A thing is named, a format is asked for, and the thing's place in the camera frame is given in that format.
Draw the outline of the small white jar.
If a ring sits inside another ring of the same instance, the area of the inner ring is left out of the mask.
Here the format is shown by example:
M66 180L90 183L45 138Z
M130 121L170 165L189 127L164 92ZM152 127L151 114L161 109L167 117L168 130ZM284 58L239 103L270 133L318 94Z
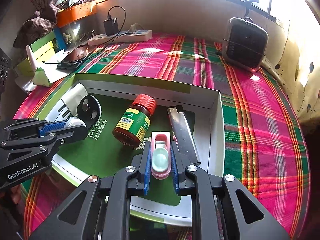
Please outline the small white jar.
M86 124L81 119L73 116L66 120L64 128L73 127L77 125L87 127Z

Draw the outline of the white power adapter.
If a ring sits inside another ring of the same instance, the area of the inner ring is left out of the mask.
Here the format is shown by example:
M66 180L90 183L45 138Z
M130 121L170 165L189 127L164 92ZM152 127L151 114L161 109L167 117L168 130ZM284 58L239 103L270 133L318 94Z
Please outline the white power adapter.
M77 115L77 107L80 101L87 96L87 90L85 87L78 83L73 88L69 89L61 98L67 109L72 113L73 116Z

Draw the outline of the pink teal clip case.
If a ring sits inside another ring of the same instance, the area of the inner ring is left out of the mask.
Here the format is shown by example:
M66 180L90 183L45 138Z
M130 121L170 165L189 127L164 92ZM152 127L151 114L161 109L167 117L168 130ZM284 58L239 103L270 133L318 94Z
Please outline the pink teal clip case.
M158 180L166 179L171 172L170 132L151 133L151 173Z

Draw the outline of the black round disc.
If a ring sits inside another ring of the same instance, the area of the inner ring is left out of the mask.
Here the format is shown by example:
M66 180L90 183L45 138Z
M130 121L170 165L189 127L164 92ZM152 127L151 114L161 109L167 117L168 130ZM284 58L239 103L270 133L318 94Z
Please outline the black round disc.
M93 95L87 95L81 99L76 109L77 116L88 129L91 129L101 117L101 105Z

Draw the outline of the silver black lighter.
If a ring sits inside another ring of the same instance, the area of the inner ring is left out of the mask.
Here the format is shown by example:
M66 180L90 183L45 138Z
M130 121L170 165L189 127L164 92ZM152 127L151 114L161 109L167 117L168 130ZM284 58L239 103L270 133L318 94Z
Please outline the silver black lighter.
M169 107L167 112L179 152L185 154L192 165L200 165L199 154L185 114L176 107Z

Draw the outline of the brown medicine bottle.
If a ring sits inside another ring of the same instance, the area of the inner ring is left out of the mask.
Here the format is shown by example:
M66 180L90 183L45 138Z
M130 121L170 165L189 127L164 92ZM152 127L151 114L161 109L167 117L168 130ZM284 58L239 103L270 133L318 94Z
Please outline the brown medicine bottle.
M150 126L156 106L151 96L139 94L119 119L112 131L113 136L126 146L138 148Z

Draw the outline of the black smartphone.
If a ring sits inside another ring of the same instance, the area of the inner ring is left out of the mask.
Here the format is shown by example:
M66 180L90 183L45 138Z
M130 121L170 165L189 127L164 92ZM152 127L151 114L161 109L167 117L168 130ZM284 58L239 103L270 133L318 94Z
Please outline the black smartphone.
M59 70L75 71L80 65L91 55L97 46L90 46L88 44L81 45L71 51L56 68Z

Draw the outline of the yellow box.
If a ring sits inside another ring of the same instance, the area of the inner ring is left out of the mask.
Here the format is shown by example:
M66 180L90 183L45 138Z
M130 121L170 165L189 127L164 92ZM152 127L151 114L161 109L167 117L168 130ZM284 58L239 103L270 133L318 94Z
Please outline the yellow box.
M56 54L54 50L54 44L52 41L47 42L38 50L33 51L33 56L35 57L36 61L46 61L50 59L53 55ZM15 68L15 72L18 76L34 76L35 68L31 65L29 58L27 57L22 62L20 62Z

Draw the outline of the plaid tablecloth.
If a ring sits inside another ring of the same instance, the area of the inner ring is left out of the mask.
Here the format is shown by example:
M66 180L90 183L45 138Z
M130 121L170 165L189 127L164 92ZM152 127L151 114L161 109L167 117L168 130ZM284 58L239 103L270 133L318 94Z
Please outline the plaid tablecloth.
M112 44L81 73L189 83L219 90L225 127L224 172L238 178L286 229L302 230L310 197L308 153L300 124L281 86L265 70L229 66L221 44L156 34L146 42Z

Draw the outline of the brown cloth bundle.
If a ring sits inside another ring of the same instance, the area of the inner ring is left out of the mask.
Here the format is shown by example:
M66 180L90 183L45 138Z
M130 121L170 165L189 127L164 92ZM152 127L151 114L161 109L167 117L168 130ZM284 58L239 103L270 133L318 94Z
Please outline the brown cloth bundle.
M56 26L56 11L35 11L19 29L13 47L23 49L49 34Z

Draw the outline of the orange planter box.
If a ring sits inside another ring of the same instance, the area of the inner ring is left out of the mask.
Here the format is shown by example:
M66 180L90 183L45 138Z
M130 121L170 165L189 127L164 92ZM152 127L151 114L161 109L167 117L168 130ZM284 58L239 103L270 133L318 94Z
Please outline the orange planter box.
M57 26L62 28L72 22L97 13L96 2L87 2L72 6L57 13Z

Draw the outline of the black charger plug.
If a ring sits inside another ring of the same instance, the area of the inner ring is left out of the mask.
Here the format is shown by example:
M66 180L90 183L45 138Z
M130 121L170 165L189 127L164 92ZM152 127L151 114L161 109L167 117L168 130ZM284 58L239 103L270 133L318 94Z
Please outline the black charger plug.
M108 18L107 20L104 20L104 29L106 36L116 35L119 31L117 19Z

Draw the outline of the white power strip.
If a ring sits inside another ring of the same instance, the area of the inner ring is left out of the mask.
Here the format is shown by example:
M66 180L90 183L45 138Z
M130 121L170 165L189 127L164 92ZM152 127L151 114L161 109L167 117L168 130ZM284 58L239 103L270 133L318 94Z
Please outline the white power strip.
M123 43L123 42L145 42L152 39L152 30L138 30L132 34L125 31L120 32L119 35L106 36L105 34L96 35L89 39L87 43L90 46L97 46L103 43Z

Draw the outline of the small grey heater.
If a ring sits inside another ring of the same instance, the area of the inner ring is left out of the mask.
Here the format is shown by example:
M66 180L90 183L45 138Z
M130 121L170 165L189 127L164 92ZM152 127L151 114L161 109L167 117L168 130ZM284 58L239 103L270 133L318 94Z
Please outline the small grey heater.
M268 33L243 18L232 17L222 43L222 58L236 67L257 72L265 56Z

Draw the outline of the heart pattern curtain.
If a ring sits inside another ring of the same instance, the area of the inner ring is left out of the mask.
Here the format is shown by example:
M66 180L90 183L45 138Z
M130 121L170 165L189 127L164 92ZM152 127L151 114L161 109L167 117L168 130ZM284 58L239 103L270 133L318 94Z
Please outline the heart pattern curtain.
M290 12L289 32L277 70L301 123L319 119L319 23L310 8Z

